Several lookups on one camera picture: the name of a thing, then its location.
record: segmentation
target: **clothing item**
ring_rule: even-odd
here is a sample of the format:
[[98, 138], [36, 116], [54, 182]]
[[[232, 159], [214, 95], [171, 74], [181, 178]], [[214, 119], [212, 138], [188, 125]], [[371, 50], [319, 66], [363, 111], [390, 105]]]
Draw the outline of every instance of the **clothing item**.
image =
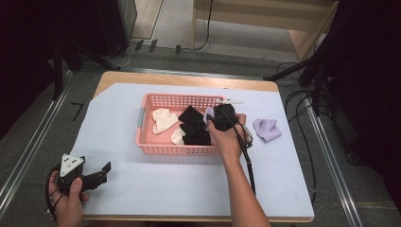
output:
[[159, 134], [168, 130], [171, 126], [178, 122], [175, 113], [171, 113], [169, 109], [158, 109], [152, 113], [155, 124], [153, 125], [153, 133]]
[[184, 123], [180, 127], [185, 132], [183, 136], [185, 145], [211, 145], [210, 133], [205, 129], [203, 114], [189, 106], [178, 118]]
[[256, 130], [256, 134], [262, 138], [265, 144], [281, 135], [281, 131], [276, 128], [276, 123], [277, 121], [273, 119], [257, 119], [253, 121], [253, 128]]
[[215, 117], [215, 109], [211, 107], [206, 107], [206, 110], [204, 111], [203, 115], [203, 122], [207, 125], [207, 115], [211, 115], [212, 117]]
[[176, 129], [171, 134], [171, 142], [175, 145], [183, 145], [183, 136], [185, 136], [185, 132], [182, 129]]

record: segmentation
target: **metal frame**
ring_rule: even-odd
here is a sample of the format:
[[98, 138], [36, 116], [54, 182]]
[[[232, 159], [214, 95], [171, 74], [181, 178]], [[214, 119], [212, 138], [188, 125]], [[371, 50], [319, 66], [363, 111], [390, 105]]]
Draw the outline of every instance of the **metal frame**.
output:
[[32, 138], [30, 139], [29, 143], [27, 144], [23, 154], [21, 155], [17, 165], [15, 165], [14, 169], [12, 170], [9, 178], [4, 183], [1, 191], [0, 191], [0, 219], [6, 213], [6, 210], [11, 202], [12, 198], [14, 197], [21, 181], [23, 180], [26, 172], [32, 163], [33, 159], [35, 158], [36, 153], [39, 150], [39, 147], [44, 140], [50, 126], [53, 123], [57, 113], [60, 110], [60, 107], [65, 100], [70, 84], [72, 82], [72, 78], [67, 81], [65, 89], [63, 89], [61, 95], [58, 99], [53, 100], [50, 103], [44, 117], [41, 120], [38, 128], [35, 130]]
[[336, 155], [334, 154], [333, 149], [331, 149], [330, 143], [324, 132], [322, 121], [318, 116], [315, 115], [312, 108], [310, 108], [310, 103], [311, 99], [307, 98], [305, 100], [307, 112], [309, 114], [313, 128], [315, 129], [316, 135], [318, 136], [319, 143], [321, 144], [324, 159], [327, 162], [328, 169], [330, 171], [331, 177], [333, 178], [334, 186], [339, 193], [345, 216], [347, 217], [350, 226], [361, 227], [363, 225], [357, 211], [357, 206], [355, 205], [351, 192], [348, 189], [348, 186], [342, 176], [339, 164], [336, 160]]

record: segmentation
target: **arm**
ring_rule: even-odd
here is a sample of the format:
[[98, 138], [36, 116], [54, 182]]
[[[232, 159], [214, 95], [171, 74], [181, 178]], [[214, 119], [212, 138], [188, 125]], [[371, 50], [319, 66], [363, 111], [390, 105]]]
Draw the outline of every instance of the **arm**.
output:
[[[239, 122], [245, 125], [246, 116], [238, 114], [237, 117]], [[242, 134], [242, 128], [236, 127]], [[216, 140], [218, 152], [226, 170], [233, 227], [270, 226], [239, 162], [242, 151], [235, 131], [233, 129], [218, 131], [210, 120], [208, 121], [208, 129]]]

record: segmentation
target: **white sock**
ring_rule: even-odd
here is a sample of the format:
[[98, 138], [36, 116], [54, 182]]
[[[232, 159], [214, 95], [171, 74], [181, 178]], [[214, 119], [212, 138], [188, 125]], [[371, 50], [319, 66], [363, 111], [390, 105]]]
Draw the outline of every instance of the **white sock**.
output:
[[171, 142], [175, 145], [183, 145], [183, 136], [185, 136], [185, 131], [178, 128], [171, 134]]
[[163, 131], [168, 130], [171, 126], [178, 122], [178, 116], [175, 113], [170, 113], [168, 109], [164, 109], [160, 113], [152, 115], [156, 121], [156, 123], [153, 125], [153, 133], [155, 134], [159, 134]]
[[153, 116], [153, 120], [156, 120], [158, 118], [165, 118], [171, 116], [171, 112], [169, 109], [160, 108], [154, 111], [151, 115]]

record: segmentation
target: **human hand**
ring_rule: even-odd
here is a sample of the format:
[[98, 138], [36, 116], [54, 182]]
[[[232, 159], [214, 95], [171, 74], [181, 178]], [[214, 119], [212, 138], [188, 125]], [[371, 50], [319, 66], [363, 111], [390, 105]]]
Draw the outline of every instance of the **human hand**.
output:
[[[247, 118], [245, 114], [237, 113], [235, 116], [238, 118], [239, 123], [245, 125]], [[242, 141], [244, 141], [244, 130], [238, 124], [236, 124], [235, 127], [241, 135]], [[207, 128], [216, 141], [218, 153], [223, 160], [223, 164], [226, 167], [239, 165], [239, 157], [241, 156], [242, 150], [238, 143], [238, 137], [235, 130], [229, 129], [227, 131], [218, 131], [211, 120], [207, 121]]]
[[52, 197], [53, 204], [56, 204], [56, 217], [59, 227], [80, 227], [82, 222], [81, 200], [88, 201], [89, 197], [81, 193], [82, 179], [76, 178], [70, 187], [69, 197], [59, 192], [57, 177], [59, 172], [53, 172], [48, 186], [49, 195]]

